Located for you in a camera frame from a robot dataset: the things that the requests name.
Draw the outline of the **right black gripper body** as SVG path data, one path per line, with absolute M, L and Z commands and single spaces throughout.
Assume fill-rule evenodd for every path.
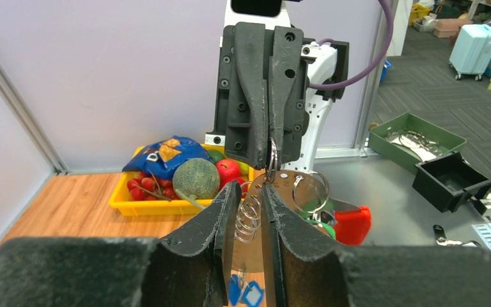
M 227 154 L 225 144 L 227 115 L 229 113 L 228 99 L 231 69 L 233 68 L 233 27 L 239 22 L 263 24 L 265 26 L 263 75 L 266 82 L 267 94 L 267 161 L 264 167 L 266 168 L 269 165 L 271 153 L 277 153 L 276 145 L 270 136 L 269 128 L 269 66 L 273 50 L 274 28 L 276 26 L 296 28 L 290 22 L 285 1 L 281 5 L 279 15 L 275 17 L 235 13 L 231 9 L 230 1 L 226 3 L 224 29 L 219 47 L 219 71 L 217 76 L 214 128 L 211 132 L 206 133 L 205 142 L 208 145 L 222 146 L 225 155 L 232 158 Z M 313 168 L 322 127 L 333 103 L 339 100 L 344 93 L 343 89 L 332 89 L 331 84 L 345 81 L 348 77 L 350 51 L 348 42 L 335 40 L 317 42 L 312 38 L 306 38 L 303 33 L 301 44 L 300 79 L 303 82 L 303 90 L 300 98 L 303 99 L 303 105 L 300 108 L 304 110 L 304 132 L 302 133 L 300 144 L 300 157 L 296 161 L 284 165 L 279 163 L 279 167 L 282 169 Z

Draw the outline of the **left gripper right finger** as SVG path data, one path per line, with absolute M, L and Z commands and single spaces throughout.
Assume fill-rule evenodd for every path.
M 491 306 L 491 251 L 345 246 L 261 190 L 268 306 Z

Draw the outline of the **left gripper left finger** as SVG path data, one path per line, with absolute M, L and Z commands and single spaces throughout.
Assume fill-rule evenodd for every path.
M 17 237 L 0 246 L 0 306 L 224 306 L 242 191 L 231 182 L 163 238 Z

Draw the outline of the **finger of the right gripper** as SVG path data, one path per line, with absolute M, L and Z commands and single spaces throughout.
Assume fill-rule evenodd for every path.
M 296 28 L 276 26 L 269 66 L 270 136 L 275 142 L 279 163 L 296 161 L 304 132 L 303 99 L 300 94 L 301 39 Z
M 234 27 L 228 99 L 227 154 L 254 169 L 267 161 L 267 94 L 264 80 L 265 26 L 239 22 Z

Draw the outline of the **keyring bundle with red tag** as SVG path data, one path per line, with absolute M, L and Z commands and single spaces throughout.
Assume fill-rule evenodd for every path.
M 345 288 L 337 246 L 361 244 L 368 207 L 330 197 L 316 171 L 281 169 L 272 152 L 265 175 L 247 183 L 235 223 L 230 306 L 335 305 Z

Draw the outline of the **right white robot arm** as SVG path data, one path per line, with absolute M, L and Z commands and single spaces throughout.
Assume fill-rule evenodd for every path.
M 347 42 L 306 38 L 284 1 L 228 1 L 205 144 L 254 169 L 309 171 L 348 58 Z

